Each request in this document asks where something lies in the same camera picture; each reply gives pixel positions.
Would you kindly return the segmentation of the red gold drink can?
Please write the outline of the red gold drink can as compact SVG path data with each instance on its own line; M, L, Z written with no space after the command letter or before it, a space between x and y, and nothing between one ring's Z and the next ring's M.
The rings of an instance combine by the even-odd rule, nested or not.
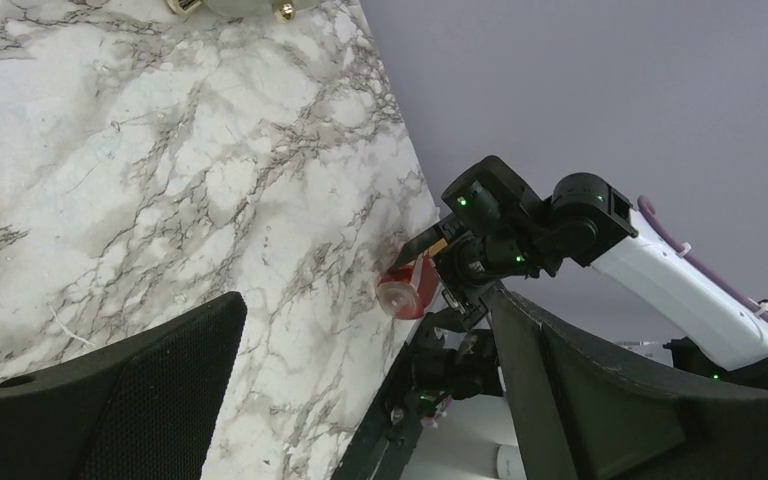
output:
M396 320L418 320L432 304L440 280L432 259L425 255L385 274L376 285L383 311Z

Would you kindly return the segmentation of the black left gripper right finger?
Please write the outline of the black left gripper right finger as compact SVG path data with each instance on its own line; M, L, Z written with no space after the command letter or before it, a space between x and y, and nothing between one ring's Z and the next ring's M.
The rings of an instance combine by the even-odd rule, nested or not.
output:
M530 479L768 479L768 391L646 359L504 288L493 333Z

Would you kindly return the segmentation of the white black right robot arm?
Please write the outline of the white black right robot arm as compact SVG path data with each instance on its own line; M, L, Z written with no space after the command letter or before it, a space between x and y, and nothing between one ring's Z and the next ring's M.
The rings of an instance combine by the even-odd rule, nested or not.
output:
M768 300L729 285L669 235L651 201L601 177L574 173L539 196L490 155L443 194L449 214L401 249L379 281L382 308L421 318L436 294L469 328L489 313L491 288L508 277L555 275L565 260L627 288L682 332L667 345L675 368L768 390Z

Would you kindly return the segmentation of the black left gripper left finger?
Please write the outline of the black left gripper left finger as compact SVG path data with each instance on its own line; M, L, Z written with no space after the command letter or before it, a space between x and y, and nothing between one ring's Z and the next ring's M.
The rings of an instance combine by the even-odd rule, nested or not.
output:
M197 479L247 308L173 320L0 383L0 479Z

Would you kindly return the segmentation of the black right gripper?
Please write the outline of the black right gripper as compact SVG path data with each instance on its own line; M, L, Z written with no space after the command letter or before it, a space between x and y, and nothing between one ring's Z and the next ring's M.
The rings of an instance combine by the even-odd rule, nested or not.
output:
M443 296L463 328L474 327L490 312L485 297L503 279L557 274L555 257L540 251L525 236L510 229L481 237L463 233L463 223L437 223L406 242L389 267L390 272L395 272L439 241L449 242L458 237L435 255L433 261L444 286Z

